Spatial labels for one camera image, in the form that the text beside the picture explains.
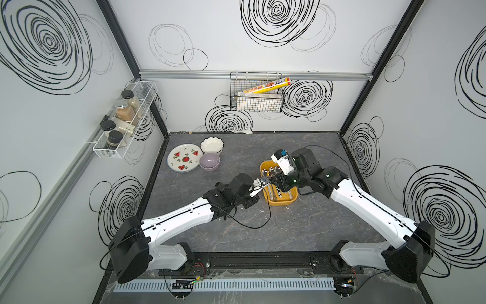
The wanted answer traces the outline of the silver spoon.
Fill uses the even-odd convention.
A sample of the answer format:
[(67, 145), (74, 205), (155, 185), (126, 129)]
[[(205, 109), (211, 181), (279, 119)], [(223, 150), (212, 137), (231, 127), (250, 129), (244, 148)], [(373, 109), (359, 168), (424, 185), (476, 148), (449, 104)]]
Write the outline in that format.
[(255, 197), (260, 191), (264, 190), (267, 186), (271, 184), (271, 180), (268, 177), (259, 177), (254, 180), (251, 186), (251, 197)]

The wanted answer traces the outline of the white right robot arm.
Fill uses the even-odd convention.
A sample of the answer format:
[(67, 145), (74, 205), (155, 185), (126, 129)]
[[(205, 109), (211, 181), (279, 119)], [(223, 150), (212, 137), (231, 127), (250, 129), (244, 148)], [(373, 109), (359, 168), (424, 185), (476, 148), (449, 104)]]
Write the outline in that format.
[(279, 149), (272, 160), (281, 171), (271, 182), (281, 191), (309, 187), (352, 211), (385, 239), (339, 245), (338, 255), (346, 265), (385, 269), (405, 282), (418, 282), (434, 256), (435, 228), (431, 224), (425, 220), (417, 223), (384, 205), (338, 168), (323, 168), (308, 148), (293, 153)]

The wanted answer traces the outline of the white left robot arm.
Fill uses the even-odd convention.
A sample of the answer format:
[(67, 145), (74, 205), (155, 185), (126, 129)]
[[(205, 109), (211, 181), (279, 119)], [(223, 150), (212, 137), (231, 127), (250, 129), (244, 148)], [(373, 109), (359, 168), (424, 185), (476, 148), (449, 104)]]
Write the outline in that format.
[(254, 180), (240, 173), (230, 183), (219, 182), (197, 200), (168, 214), (144, 220), (128, 218), (108, 245), (118, 283), (130, 282), (149, 270), (181, 271), (191, 267), (194, 255), (189, 246), (168, 246), (166, 241), (198, 225), (230, 217), (240, 205), (253, 206), (269, 183), (266, 177)]

